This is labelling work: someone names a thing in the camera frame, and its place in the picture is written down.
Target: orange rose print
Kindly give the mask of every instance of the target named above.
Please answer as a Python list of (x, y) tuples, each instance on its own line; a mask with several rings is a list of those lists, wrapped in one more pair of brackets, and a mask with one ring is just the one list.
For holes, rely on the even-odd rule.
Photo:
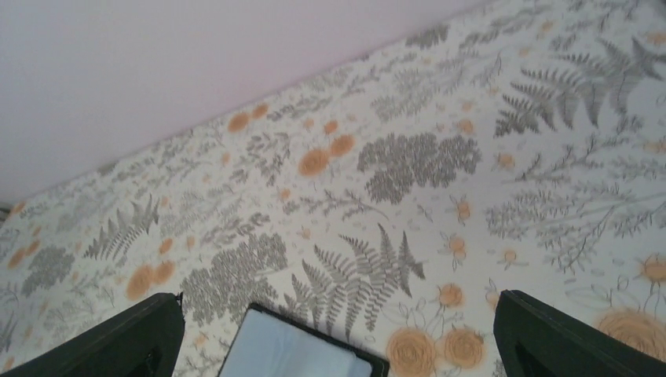
[(430, 377), (435, 371), (434, 340), (416, 328), (394, 332), (386, 346), (386, 356), (397, 377)]
[(152, 282), (155, 284), (164, 284), (174, 275), (176, 265), (172, 261), (161, 263), (152, 274)]
[(298, 172), (303, 177), (315, 177), (328, 166), (328, 152), (323, 149), (313, 149), (307, 152), (298, 164)]
[(456, 284), (446, 284), (439, 288), (439, 303), (447, 308), (461, 306), (463, 304), (463, 290)]
[(269, 112), (268, 104), (260, 104), (252, 110), (252, 119), (259, 119)]
[(7, 218), (11, 218), (13, 215), (18, 214), (25, 208), (25, 202), (20, 202), (9, 212)]
[(13, 269), (14, 267), (18, 266), (19, 263), (21, 263), (21, 261), (23, 261), (23, 258), (25, 258), (25, 249), (20, 248), (9, 259), (9, 263), (7, 263), (7, 268), (8, 269)]
[(337, 120), (332, 120), (324, 125), (324, 133), (326, 135), (333, 134), (335, 131), (338, 130), (338, 121)]
[(246, 112), (239, 112), (229, 121), (227, 128), (229, 132), (239, 132), (245, 129), (250, 122), (250, 116)]
[(174, 241), (171, 238), (167, 238), (162, 242), (161, 245), (159, 245), (159, 254), (160, 255), (165, 255), (166, 253), (171, 250), (171, 245), (174, 244)]
[(435, 344), (437, 355), (462, 369), (474, 368), (483, 361), (483, 338), (469, 328), (454, 328)]
[(37, 240), (37, 241), (33, 241), (33, 242), (30, 244), (30, 246), (27, 248), (25, 254), (26, 254), (27, 256), (33, 255), (33, 254), (37, 251), (38, 248), (39, 248), (39, 241), (38, 241), (38, 240)]
[(284, 188), (282, 191), (280, 191), (280, 200), (289, 200), (289, 196), (291, 196), (291, 190), (289, 188)]
[(495, 166), (493, 169), (511, 170), (516, 166), (516, 160), (510, 153), (498, 153), (495, 157)]
[(308, 118), (303, 122), (303, 126), (306, 128), (306, 130), (311, 129), (314, 127), (314, 120), (312, 118)]
[(469, 119), (463, 119), (456, 125), (461, 134), (474, 135), (474, 123)]
[(229, 161), (231, 161), (231, 154), (229, 152), (224, 152), (224, 154), (222, 154), (222, 166), (226, 167), (229, 164)]
[(14, 365), (14, 356), (10, 356), (7, 358), (7, 361), (5, 361), (5, 365), (2, 367), (3, 372), (7, 372), (9, 369), (12, 368)]
[(342, 135), (336, 137), (331, 143), (331, 156), (340, 157), (351, 151), (354, 146), (355, 140), (352, 135)]
[(659, 254), (650, 255), (642, 264), (641, 275), (652, 283), (650, 292), (655, 286), (661, 287), (661, 283), (666, 283), (666, 258)]
[(638, 351), (666, 361), (666, 324), (633, 311), (607, 314), (597, 329)]
[(137, 268), (130, 282), (127, 283), (127, 298), (130, 301), (136, 301), (148, 292), (153, 279), (153, 271), (150, 265), (142, 265)]
[(653, 31), (646, 34), (647, 42), (655, 46), (661, 46), (666, 43), (666, 31)]

